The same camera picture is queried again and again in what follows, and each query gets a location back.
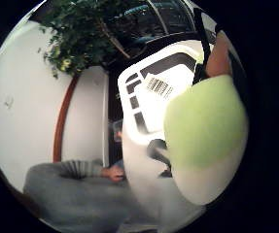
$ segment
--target black object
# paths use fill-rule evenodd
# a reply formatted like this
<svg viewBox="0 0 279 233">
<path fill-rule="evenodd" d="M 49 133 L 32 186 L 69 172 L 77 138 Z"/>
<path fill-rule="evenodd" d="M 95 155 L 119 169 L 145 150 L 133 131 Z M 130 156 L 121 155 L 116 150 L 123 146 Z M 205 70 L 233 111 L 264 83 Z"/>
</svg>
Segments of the black object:
<svg viewBox="0 0 279 233">
<path fill-rule="evenodd" d="M 164 155 L 162 155 L 159 151 L 157 151 L 157 148 L 167 150 L 167 145 L 165 141 L 161 139 L 154 139 L 152 140 L 148 147 L 147 152 L 148 156 L 152 159 L 155 159 L 157 161 L 163 162 L 167 165 L 167 169 L 163 171 L 161 174 L 159 174 L 160 177 L 163 178 L 171 178 L 171 164 L 168 158 L 166 158 Z"/>
</svg>

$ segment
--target green object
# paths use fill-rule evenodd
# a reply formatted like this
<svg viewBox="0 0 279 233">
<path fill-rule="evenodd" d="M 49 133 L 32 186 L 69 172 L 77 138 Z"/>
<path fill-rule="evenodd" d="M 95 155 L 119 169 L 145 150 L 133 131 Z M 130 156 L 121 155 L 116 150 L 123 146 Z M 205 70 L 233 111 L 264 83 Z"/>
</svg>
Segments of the green object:
<svg viewBox="0 0 279 233">
<path fill-rule="evenodd" d="M 207 168 L 246 138 L 248 119 L 230 76 L 207 79 L 173 99 L 164 120 L 174 169 Z"/>
</svg>

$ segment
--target sleeve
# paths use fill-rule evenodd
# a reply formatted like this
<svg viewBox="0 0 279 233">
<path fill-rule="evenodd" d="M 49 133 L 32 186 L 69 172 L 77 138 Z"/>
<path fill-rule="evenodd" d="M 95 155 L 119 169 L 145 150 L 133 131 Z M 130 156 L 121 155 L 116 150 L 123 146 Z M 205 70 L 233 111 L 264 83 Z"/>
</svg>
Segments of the sleeve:
<svg viewBox="0 0 279 233">
<path fill-rule="evenodd" d="M 39 207 L 40 217 L 50 221 L 63 218 L 69 205 L 81 196 L 80 179 L 99 177 L 101 169 L 99 163 L 74 160 L 35 165 L 26 174 L 23 194 Z"/>
<path fill-rule="evenodd" d="M 101 170 L 103 169 L 103 166 L 96 161 L 87 162 L 78 160 L 60 162 L 60 167 L 62 170 L 60 176 L 73 179 L 100 177 Z"/>
</svg>

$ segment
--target green leaves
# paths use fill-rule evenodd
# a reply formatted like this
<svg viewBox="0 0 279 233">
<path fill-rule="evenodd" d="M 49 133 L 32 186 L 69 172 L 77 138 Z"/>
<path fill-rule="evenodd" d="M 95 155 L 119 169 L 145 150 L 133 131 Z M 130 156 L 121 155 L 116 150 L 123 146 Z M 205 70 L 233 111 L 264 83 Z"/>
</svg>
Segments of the green leaves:
<svg viewBox="0 0 279 233">
<path fill-rule="evenodd" d="M 125 0 L 56 0 L 44 16 L 40 30 L 52 30 L 50 51 L 45 60 L 67 74 L 80 74 L 91 65 L 101 65 L 117 51 L 123 51 L 103 18 L 123 15 L 130 2 Z"/>
</svg>

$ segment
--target white label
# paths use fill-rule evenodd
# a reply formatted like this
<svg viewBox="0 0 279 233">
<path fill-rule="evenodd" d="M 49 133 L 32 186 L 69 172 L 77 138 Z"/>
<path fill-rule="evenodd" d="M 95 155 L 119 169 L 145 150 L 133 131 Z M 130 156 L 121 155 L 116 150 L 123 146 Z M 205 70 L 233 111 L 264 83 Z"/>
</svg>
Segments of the white label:
<svg viewBox="0 0 279 233">
<path fill-rule="evenodd" d="M 134 91 L 150 133 L 161 131 L 169 101 L 192 85 L 193 72 L 183 64 L 158 75 L 148 74 Z"/>
</svg>

